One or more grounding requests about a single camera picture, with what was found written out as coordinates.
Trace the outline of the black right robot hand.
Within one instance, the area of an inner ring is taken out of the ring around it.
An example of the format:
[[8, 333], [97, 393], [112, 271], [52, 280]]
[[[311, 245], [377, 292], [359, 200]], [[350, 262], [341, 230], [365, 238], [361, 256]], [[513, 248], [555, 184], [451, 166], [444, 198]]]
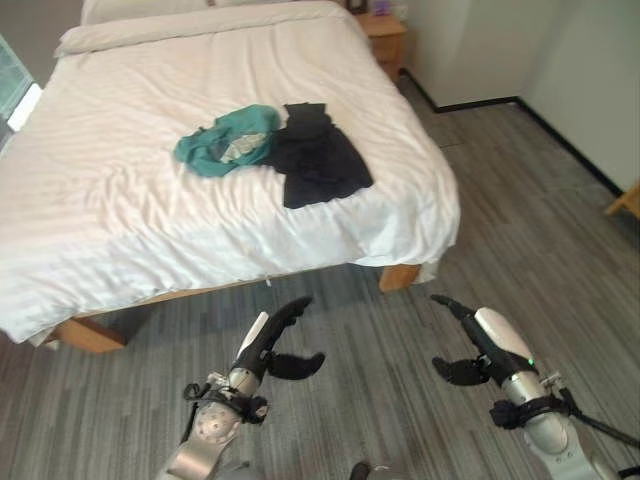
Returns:
[[476, 386], [493, 380], [501, 386], [521, 372], [538, 374], [531, 350], [502, 314], [488, 307], [473, 310], [445, 295], [431, 299], [449, 309], [479, 352], [475, 359], [454, 362], [434, 357], [432, 365], [447, 383]]

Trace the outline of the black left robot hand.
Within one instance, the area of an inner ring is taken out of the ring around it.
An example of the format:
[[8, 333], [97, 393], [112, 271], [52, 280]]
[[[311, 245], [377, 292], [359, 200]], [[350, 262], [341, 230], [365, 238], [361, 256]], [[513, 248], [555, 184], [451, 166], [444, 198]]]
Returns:
[[254, 339], [240, 351], [232, 368], [247, 370], [259, 381], [266, 373], [283, 380], [303, 380], [317, 373], [325, 361], [322, 352], [311, 357], [274, 352], [284, 330], [296, 323], [312, 301], [309, 296], [297, 298], [269, 316]]

